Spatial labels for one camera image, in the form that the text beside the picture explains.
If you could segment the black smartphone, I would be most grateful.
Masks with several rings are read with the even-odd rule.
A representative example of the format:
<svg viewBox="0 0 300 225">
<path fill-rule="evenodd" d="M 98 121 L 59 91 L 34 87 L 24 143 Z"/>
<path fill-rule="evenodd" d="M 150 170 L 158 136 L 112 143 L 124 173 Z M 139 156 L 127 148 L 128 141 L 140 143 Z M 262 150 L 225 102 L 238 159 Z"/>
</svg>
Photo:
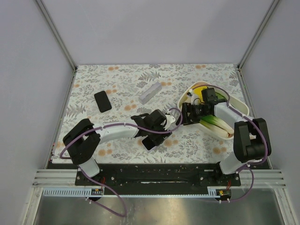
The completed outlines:
<svg viewBox="0 0 300 225">
<path fill-rule="evenodd" d="M 142 145 L 147 151 L 152 151 L 156 147 L 154 142 L 149 137 L 146 137 L 142 140 Z"/>
</svg>

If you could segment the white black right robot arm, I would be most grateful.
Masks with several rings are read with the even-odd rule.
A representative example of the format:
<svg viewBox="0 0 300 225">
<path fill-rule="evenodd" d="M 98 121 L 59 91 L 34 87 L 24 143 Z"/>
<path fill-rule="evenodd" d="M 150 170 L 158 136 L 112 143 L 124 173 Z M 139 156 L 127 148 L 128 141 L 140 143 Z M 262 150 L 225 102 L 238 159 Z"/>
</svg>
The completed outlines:
<svg viewBox="0 0 300 225">
<path fill-rule="evenodd" d="M 233 138 L 233 153 L 218 163 L 223 174 L 238 173 L 263 164 L 271 154 L 267 123 L 233 107 L 230 95 L 218 94 L 217 86 L 192 86 L 179 103 L 184 126 L 198 124 L 222 138 Z"/>
</svg>

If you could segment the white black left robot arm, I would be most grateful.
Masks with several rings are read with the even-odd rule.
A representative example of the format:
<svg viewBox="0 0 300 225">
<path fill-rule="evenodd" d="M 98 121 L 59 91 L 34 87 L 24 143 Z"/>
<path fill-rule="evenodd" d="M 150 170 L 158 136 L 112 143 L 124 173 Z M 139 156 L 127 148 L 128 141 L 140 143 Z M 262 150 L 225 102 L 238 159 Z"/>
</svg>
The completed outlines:
<svg viewBox="0 0 300 225">
<path fill-rule="evenodd" d="M 151 151 L 172 133 L 167 129 L 175 122 L 169 113 L 155 110 L 132 116 L 126 122 L 103 125 L 96 130 L 89 119 L 81 120 L 63 138 L 63 143 L 72 163 L 83 170 L 89 177 L 100 173 L 93 154 L 99 144 L 123 138 L 143 137 L 142 145 Z"/>
</svg>

